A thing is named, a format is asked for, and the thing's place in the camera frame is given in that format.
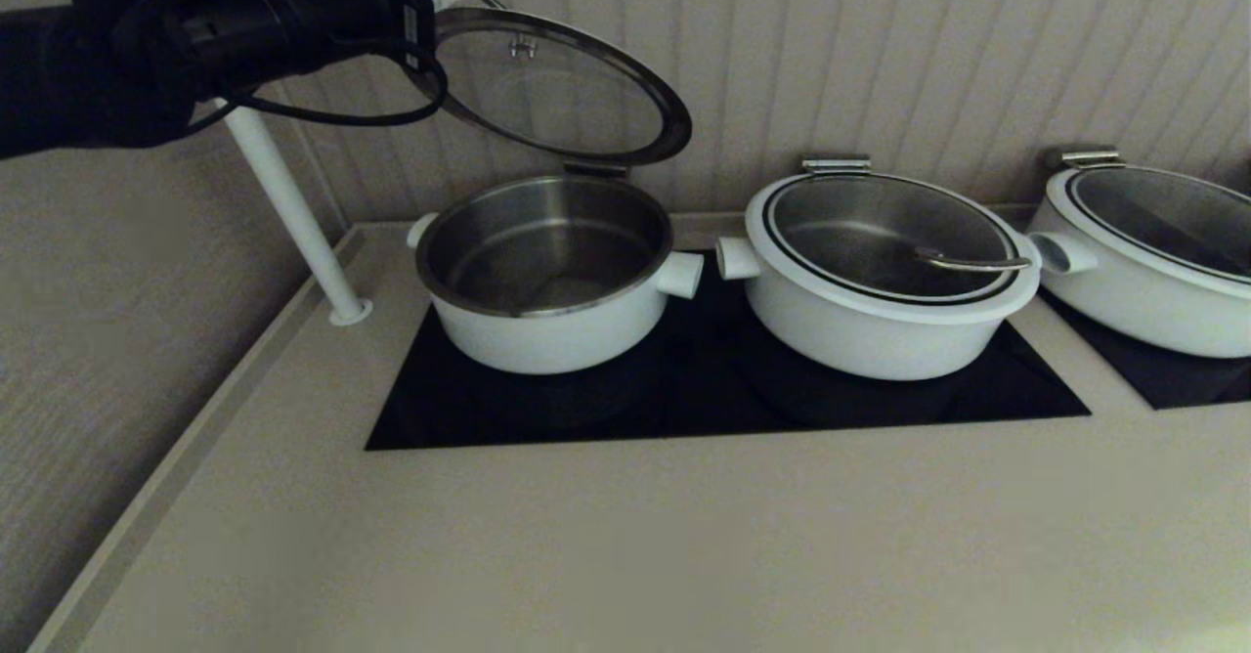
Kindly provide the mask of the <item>white round cooking pot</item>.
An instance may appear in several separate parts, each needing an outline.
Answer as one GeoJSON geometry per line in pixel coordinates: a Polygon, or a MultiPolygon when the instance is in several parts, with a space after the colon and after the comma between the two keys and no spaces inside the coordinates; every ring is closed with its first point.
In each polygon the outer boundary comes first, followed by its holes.
{"type": "Polygon", "coordinates": [[[492,186],[420,216],[407,246],[457,350],[520,375],[620,357],[706,269],[656,198],[605,176],[492,186]]]}
{"type": "Polygon", "coordinates": [[[796,353],[852,375],[914,382],[970,367],[1001,324],[1036,295],[1041,253],[1025,236],[1010,238],[1030,265],[997,295],[951,306],[898,304],[797,283],[742,236],[716,241],[716,266],[727,281],[746,284],[756,318],[796,353]]]}
{"type": "Polygon", "coordinates": [[[1193,357],[1251,357],[1251,288],[1198,274],[1107,234],[1090,235],[1045,201],[1027,226],[1060,301],[1153,347],[1193,357]]]}

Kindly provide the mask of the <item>white support pole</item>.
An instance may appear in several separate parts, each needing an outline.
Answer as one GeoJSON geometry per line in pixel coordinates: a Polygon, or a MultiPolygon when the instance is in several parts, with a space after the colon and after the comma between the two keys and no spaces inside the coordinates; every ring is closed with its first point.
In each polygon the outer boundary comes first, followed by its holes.
{"type": "Polygon", "coordinates": [[[372,301],[359,296],[332,249],[322,225],[281,158],[269,128],[253,109],[236,108],[225,115],[225,126],[251,168],[268,201],[295,244],[310,275],[329,301],[327,318],[334,326],[367,321],[372,301]]]}

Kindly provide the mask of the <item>wide black glass cooktop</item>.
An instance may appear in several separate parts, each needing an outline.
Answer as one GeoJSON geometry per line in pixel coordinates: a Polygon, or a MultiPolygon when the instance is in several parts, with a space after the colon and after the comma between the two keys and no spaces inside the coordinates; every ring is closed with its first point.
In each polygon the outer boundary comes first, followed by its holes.
{"type": "Polygon", "coordinates": [[[1090,409],[1013,325],[970,367],[887,382],[823,367],[756,318],[739,281],[702,278],[624,354],[522,375],[452,345],[435,313],[412,342],[367,450],[620,442],[679,437],[978,424],[1085,417],[1090,409]]]}

